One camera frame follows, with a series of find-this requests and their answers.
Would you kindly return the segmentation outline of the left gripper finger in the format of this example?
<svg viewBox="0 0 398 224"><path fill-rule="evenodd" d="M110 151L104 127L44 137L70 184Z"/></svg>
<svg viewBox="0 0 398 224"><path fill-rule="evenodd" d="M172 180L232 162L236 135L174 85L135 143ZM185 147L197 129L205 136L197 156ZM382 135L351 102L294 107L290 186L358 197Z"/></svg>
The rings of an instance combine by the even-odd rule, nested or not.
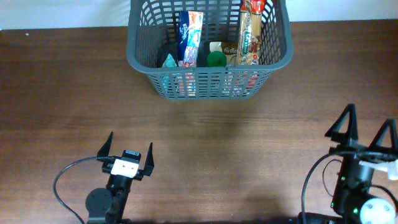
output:
<svg viewBox="0 0 398 224"><path fill-rule="evenodd" d="M113 132L111 131L106 142L103 144L103 146L97 152L97 157L108 157L109 156L109 151L111 149L112 140L113 140Z"/></svg>
<svg viewBox="0 0 398 224"><path fill-rule="evenodd" d="M146 162L144 165L144 175L151 176L153 170L154 170L153 143L150 143L149 150L147 152Z"/></svg>

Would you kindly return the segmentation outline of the light green wet wipes pack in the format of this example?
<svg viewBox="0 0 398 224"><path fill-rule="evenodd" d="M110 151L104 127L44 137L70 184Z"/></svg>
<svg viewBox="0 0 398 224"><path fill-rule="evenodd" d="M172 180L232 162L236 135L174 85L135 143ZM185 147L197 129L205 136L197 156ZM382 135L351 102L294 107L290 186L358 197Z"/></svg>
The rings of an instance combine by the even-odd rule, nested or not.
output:
<svg viewBox="0 0 398 224"><path fill-rule="evenodd" d="M173 56L171 54L168 54L167 58L165 59L165 61L162 64L162 68L175 68L175 67L178 67L175 59L173 58ZM162 77L162 84L166 90L169 88L169 85L170 85L169 75L164 75Z"/></svg>

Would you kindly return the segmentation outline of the red spaghetti package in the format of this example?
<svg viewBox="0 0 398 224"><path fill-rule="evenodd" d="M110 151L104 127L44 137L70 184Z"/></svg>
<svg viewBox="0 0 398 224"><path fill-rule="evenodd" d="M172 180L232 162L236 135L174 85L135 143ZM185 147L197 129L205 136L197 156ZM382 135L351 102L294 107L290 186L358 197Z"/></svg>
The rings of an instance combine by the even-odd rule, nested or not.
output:
<svg viewBox="0 0 398 224"><path fill-rule="evenodd" d="M261 24L265 0L243 0L236 65L258 65L261 56Z"/></svg>

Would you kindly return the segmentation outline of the grey plastic shopping basket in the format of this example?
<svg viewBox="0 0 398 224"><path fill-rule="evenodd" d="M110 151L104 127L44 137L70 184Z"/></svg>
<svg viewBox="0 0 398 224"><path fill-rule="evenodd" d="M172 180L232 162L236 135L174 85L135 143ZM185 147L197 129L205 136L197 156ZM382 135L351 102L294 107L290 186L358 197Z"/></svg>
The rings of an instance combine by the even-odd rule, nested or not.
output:
<svg viewBox="0 0 398 224"><path fill-rule="evenodd" d="M208 67L212 42L239 38L242 1L131 1L126 55L168 100L246 99L255 95L273 71L294 54L285 1L266 1L261 13L258 65ZM180 12L204 13L197 66L165 68L168 55L177 58Z"/></svg>

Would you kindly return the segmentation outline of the green lid jar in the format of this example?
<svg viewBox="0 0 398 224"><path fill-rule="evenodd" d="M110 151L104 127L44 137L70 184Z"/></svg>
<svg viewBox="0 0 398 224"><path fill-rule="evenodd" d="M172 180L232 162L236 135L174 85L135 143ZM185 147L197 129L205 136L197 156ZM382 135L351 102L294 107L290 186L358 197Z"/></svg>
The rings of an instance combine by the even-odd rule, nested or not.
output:
<svg viewBox="0 0 398 224"><path fill-rule="evenodd" d="M227 57L221 51L210 52L206 58L207 67L225 67L227 65Z"/></svg>

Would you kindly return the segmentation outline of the beige snack bag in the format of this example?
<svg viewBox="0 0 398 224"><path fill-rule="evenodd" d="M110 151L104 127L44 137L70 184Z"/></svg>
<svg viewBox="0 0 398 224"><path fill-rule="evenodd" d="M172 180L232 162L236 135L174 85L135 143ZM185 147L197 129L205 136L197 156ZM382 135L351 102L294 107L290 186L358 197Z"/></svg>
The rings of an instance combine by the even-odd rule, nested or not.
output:
<svg viewBox="0 0 398 224"><path fill-rule="evenodd" d="M209 51L221 51L227 57L227 65L235 66L237 57L237 42L210 42Z"/></svg>

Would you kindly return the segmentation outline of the Kleenex tissue multipack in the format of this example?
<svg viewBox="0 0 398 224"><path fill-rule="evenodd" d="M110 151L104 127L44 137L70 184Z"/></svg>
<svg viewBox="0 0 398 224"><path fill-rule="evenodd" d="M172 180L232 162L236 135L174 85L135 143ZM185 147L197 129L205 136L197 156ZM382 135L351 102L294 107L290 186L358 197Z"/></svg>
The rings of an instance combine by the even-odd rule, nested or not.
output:
<svg viewBox="0 0 398 224"><path fill-rule="evenodd" d="M197 66L198 51L201 41L204 13L198 11L180 11L177 63L179 67Z"/></svg>

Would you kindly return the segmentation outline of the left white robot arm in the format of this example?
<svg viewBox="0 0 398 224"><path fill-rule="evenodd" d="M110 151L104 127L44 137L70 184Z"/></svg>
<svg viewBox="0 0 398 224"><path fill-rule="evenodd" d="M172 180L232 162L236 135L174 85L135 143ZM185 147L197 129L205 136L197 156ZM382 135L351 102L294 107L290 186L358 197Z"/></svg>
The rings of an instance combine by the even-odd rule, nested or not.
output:
<svg viewBox="0 0 398 224"><path fill-rule="evenodd" d="M150 176L154 169L153 144L149 145L144 168L140 169L141 154L138 152L125 150L121 156L109 155L112 140L113 133L97 152L98 160L103 163L102 172L109 174L109 179L106 187L94 189L86 197L87 224L131 223L123 217L131 185Z"/></svg>

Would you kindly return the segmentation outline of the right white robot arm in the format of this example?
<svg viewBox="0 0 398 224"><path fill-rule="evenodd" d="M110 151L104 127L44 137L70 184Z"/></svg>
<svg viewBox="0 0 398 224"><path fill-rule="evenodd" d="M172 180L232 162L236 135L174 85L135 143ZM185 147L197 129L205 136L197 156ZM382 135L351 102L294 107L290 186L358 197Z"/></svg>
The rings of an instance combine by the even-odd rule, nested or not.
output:
<svg viewBox="0 0 398 224"><path fill-rule="evenodd" d="M310 168L302 187L301 212L298 223L394 223L397 220L397 197L384 186L373 183L374 171L387 173L397 180L397 129L393 119L383 122L368 146L358 143L358 125L355 105L348 104L338 119L325 133L336 143L328 154L319 158ZM341 157L330 207L335 216L308 213L305 194L309 180L325 159Z"/></svg>

